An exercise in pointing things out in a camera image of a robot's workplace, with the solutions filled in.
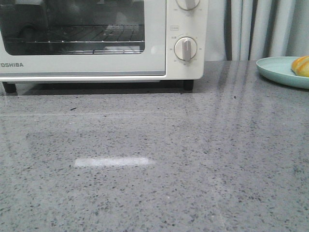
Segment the glass oven door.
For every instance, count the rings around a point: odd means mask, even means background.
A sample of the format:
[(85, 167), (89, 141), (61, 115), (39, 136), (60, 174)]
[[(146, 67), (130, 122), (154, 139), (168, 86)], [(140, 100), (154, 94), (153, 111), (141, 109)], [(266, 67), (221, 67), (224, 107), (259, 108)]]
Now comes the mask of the glass oven door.
[[(166, 6), (164, 0), (3, 0), (0, 3), (0, 76), (65, 78), (68, 76), (165, 74)], [(32, 26), (144, 25), (140, 54), (10, 55), (5, 35)]]

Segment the golden striped bread roll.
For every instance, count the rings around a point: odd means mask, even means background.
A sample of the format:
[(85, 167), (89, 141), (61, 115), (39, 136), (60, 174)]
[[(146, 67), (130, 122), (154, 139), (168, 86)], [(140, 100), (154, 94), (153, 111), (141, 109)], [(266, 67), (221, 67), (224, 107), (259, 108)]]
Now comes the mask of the golden striped bread roll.
[(292, 71), (302, 77), (309, 77), (309, 56), (299, 57), (291, 65)]

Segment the lower oven dial knob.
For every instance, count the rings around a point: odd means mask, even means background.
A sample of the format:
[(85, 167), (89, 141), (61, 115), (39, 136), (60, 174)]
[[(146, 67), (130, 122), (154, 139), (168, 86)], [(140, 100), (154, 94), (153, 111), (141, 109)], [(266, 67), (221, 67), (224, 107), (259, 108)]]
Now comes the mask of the lower oven dial knob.
[(174, 53), (177, 58), (183, 61), (190, 61), (197, 52), (197, 44), (191, 37), (180, 38), (175, 46)]

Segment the oven dial knob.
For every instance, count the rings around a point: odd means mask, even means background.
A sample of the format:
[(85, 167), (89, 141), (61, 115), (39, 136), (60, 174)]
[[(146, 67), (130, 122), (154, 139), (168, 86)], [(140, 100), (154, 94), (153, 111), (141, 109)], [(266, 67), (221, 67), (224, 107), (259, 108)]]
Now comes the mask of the oven dial knob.
[(177, 58), (183, 61), (190, 61), (197, 52), (197, 44), (191, 37), (180, 38), (175, 46), (174, 53)]
[(200, 0), (176, 0), (178, 6), (186, 11), (196, 8)]

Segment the upper oven dial knob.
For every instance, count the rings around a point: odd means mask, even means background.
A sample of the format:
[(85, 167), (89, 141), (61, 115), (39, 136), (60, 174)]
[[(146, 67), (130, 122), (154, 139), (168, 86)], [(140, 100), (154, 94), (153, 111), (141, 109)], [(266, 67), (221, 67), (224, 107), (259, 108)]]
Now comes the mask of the upper oven dial knob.
[(176, 0), (178, 6), (186, 11), (196, 8), (200, 0)]

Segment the white Toshiba toaster oven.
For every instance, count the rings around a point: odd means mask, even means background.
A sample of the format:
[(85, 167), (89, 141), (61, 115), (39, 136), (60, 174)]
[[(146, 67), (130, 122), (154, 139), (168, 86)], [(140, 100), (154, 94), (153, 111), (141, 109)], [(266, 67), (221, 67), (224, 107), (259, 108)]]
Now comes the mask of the white Toshiba toaster oven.
[[(20, 77), (2, 79), (8, 93), (15, 92), (17, 83), (102, 83), (102, 82), (155, 82), (165, 80), (182, 80), (186, 90), (193, 88), (196, 79), (204, 72), (205, 40), (207, 27), (208, 2), (200, 0), (192, 10), (181, 9), (175, 0), (166, 0), (166, 50), (165, 74), (161, 75), (114, 75), (114, 76), (68, 76), (54, 77)], [(174, 46), (182, 37), (191, 37), (197, 44), (197, 52), (190, 61), (176, 57)]]

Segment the grey pleated curtain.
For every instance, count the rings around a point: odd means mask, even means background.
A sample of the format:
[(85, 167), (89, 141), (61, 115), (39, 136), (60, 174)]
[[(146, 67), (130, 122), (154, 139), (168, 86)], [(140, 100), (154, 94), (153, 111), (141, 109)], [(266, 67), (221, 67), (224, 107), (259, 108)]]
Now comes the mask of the grey pleated curtain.
[(205, 60), (309, 54), (307, 0), (211, 0)]

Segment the light green round plate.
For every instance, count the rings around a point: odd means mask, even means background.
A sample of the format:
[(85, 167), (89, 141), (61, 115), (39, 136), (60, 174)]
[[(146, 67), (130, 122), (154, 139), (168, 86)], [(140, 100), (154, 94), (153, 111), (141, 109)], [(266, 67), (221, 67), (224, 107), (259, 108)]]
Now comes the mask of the light green round plate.
[(296, 75), (292, 71), (292, 63), (298, 57), (269, 57), (256, 62), (258, 72), (266, 79), (302, 89), (309, 88), (309, 78)]

